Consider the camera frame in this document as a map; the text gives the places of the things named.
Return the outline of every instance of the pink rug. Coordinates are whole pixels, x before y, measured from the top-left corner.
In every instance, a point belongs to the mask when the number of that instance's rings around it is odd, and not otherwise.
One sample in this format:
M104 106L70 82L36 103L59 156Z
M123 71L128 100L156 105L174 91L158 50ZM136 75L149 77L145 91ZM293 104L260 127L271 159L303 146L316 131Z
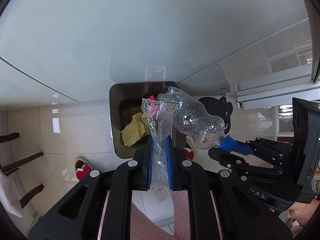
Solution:
M187 191L170 192L174 212L174 236L166 233L146 217L135 204L131 207L131 240L189 240L189 206Z

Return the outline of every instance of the human hand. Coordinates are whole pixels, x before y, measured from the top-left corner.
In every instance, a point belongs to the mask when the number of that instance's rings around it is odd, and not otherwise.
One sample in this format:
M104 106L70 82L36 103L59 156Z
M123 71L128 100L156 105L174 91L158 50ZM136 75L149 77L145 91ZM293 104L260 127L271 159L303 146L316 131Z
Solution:
M310 204L295 202L290 208L287 218L294 218L304 227L313 213L316 211L320 201L313 199Z

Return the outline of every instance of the white cloth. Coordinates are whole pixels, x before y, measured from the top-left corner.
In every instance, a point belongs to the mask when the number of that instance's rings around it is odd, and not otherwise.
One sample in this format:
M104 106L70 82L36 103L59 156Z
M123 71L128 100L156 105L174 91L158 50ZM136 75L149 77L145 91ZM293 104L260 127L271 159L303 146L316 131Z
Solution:
M4 209L13 215L22 218L20 201L13 190L10 180L0 171L0 202Z

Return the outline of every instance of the clear plastic bag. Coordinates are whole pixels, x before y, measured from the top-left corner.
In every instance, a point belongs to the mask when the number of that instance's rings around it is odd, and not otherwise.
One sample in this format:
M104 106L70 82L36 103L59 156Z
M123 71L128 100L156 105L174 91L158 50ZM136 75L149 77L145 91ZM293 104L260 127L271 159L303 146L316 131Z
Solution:
M190 135L198 149L220 147L226 137L221 117L208 114L202 103L175 87L159 94L158 99L177 103L173 126L179 132Z
M172 136L175 103L143 99L141 108L145 114L154 142L151 165L151 188L160 203L169 193L166 137Z

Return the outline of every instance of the chair leg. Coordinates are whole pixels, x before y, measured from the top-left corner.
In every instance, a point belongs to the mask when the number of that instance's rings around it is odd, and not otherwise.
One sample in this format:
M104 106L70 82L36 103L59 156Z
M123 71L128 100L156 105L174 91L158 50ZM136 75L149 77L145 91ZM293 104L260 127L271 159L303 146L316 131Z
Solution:
M29 201L35 196L37 195L39 192L41 192L44 189L44 186L41 184L39 186L36 186L35 188L33 188L32 190L30 190L27 194L24 195L24 197L22 197L22 199L20 199L20 205L22 208L24 208Z
M19 168L15 168L15 169L13 169L13 170L11 170L11 171L8 171L7 173L5 173L5 175L6 175L6 176L9 176L11 173L17 171L18 169L19 169Z
M13 132L13 133L8 134L8 135L2 135L2 136L0 136L0 143L12 141L12 140L15 140L15 139L17 139L19 137L20 137L20 134L17 133L17 132Z
M15 168L17 168L17 167L19 167L19 166L21 166L23 164L26 164L28 162L31 162L34 159L39 158L42 155L43 155L43 152L39 152L39 153L33 154L30 157L27 157L27 158L24 158L24 159L22 159L20 161L17 161L17 162L14 162L14 163L10 163L9 165L3 166L1 168L1 171L3 173L7 173L8 171L14 170Z

